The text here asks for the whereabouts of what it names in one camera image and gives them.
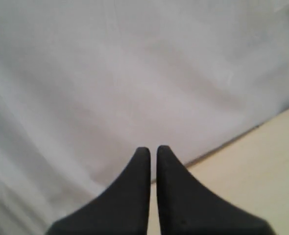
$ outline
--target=white sheet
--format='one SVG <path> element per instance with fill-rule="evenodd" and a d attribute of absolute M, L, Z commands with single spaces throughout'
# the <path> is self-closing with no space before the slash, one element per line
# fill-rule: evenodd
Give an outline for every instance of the white sheet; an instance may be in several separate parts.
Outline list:
<path fill-rule="evenodd" d="M 289 0 L 0 0 L 0 234 L 39 235 L 137 146 L 183 162 L 289 107 Z"/>

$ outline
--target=white backdrop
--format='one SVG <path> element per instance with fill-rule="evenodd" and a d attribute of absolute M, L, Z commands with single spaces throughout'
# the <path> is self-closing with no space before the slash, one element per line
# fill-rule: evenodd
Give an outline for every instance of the white backdrop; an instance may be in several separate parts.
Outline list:
<path fill-rule="evenodd" d="M 39 235 L 137 146 L 188 162 L 289 107 L 289 0 L 0 0 L 0 234 Z"/>

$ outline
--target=wooden floor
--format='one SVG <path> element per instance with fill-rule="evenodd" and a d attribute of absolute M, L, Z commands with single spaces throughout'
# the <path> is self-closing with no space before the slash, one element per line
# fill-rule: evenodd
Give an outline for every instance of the wooden floor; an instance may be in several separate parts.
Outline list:
<path fill-rule="evenodd" d="M 289 110 L 215 152 L 189 171 L 213 192 L 289 235 Z M 160 234 L 151 187 L 148 235 Z"/>

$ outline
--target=beige floor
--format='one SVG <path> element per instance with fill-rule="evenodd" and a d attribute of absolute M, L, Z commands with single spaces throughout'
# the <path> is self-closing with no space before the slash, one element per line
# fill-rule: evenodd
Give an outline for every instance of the beige floor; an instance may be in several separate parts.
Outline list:
<path fill-rule="evenodd" d="M 212 191 L 289 235 L 289 110 L 199 163 L 190 172 Z M 149 235 L 160 234 L 151 187 Z"/>

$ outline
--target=white fabric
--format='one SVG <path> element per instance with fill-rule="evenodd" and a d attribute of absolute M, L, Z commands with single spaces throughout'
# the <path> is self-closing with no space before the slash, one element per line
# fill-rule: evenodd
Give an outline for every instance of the white fabric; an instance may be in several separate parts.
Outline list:
<path fill-rule="evenodd" d="M 42 234 L 137 146 L 183 162 L 289 106 L 289 0 L 0 0 L 0 234 Z"/>

